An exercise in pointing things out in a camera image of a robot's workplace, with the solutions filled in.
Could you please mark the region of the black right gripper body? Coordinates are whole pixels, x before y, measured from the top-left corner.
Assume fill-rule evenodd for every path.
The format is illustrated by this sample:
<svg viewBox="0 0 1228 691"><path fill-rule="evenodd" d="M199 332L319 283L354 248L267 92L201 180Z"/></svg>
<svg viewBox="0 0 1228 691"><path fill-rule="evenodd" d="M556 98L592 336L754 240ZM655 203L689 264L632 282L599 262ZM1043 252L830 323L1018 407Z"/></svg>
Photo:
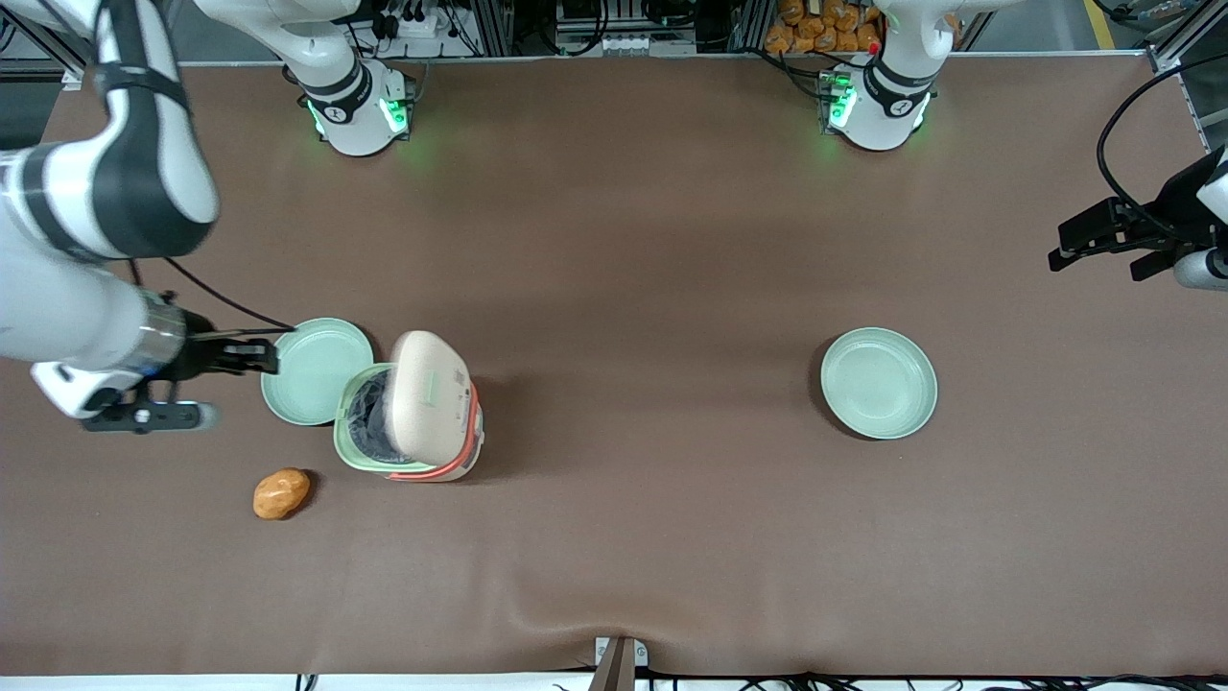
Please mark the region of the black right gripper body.
<svg viewBox="0 0 1228 691"><path fill-rule="evenodd" d="M178 380L192 380L204 373L242 376L243 360L231 349L242 342L237 338L201 338L189 334L178 353Z"/></svg>

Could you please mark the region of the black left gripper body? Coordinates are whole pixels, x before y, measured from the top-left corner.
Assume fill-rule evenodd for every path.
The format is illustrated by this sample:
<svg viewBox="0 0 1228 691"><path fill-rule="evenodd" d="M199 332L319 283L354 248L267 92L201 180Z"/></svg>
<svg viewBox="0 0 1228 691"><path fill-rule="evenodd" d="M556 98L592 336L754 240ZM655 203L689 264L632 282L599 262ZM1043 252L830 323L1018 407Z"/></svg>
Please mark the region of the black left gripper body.
<svg viewBox="0 0 1228 691"><path fill-rule="evenodd" d="M1160 187L1149 206L1172 226L1172 234L1202 249L1226 250L1227 152L1205 153Z"/></svg>

